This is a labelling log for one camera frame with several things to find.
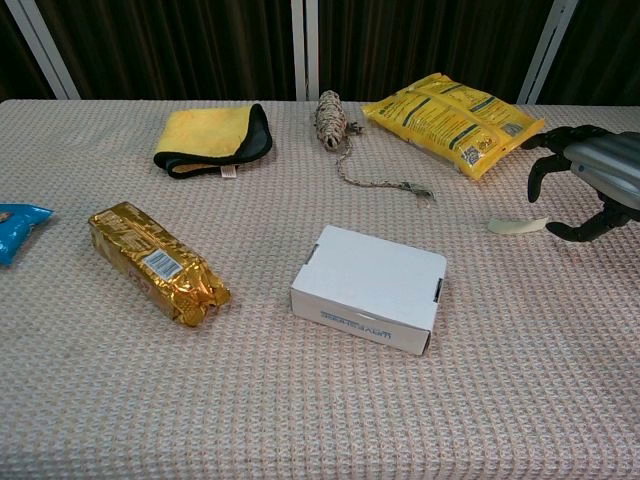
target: yellow snack bag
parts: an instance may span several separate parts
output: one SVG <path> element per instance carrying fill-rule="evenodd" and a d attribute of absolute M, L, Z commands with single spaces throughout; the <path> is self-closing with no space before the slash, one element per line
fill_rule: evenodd
<path fill-rule="evenodd" d="M 400 138 L 448 158 L 477 180 L 544 120 L 434 73 L 362 111 Z"/>

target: yellow microfiber towel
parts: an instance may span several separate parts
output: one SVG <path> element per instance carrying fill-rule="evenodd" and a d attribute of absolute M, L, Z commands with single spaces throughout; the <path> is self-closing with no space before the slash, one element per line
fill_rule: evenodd
<path fill-rule="evenodd" d="M 257 160 L 271 145 L 260 104 L 181 110 L 169 115 L 153 161 L 173 178 L 186 178 Z"/>

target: barcode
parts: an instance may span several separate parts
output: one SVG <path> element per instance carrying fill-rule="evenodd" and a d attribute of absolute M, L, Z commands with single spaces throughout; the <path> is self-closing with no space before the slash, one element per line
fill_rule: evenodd
<path fill-rule="evenodd" d="M 167 255 L 163 250 L 156 250 L 144 259 L 144 264 L 153 270 L 164 281 L 169 280 L 176 273 L 182 270 L 182 267 L 173 258 Z"/>
<path fill-rule="evenodd" d="M 464 161 L 469 165 L 473 165 L 480 160 L 480 152 L 478 152 L 475 147 L 469 147 L 462 152 L 462 158 L 464 158 Z"/>

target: white cardboard box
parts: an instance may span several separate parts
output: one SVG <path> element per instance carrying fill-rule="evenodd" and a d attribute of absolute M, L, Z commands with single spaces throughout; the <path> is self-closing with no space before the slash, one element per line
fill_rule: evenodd
<path fill-rule="evenodd" d="M 293 313 L 420 355 L 446 265 L 442 255 L 329 225 L 291 286 Z"/>

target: dark curtain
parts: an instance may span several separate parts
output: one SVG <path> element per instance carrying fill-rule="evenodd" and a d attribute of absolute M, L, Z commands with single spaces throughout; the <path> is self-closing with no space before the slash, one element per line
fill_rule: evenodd
<path fill-rule="evenodd" d="M 640 2 L 580 0 L 538 103 L 640 105 Z"/>
<path fill-rule="evenodd" d="M 553 0 L 320 0 L 320 90 L 377 100 L 435 72 L 515 102 Z"/>
<path fill-rule="evenodd" d="M 0 1 L 0 48 L 0 102 L 8 98 L 53 98 L 4 1 Z"/>
<path fill-rule="evenodd" d="M 82 98 L 295 99 L 287 0 L 38 0 Z"/>

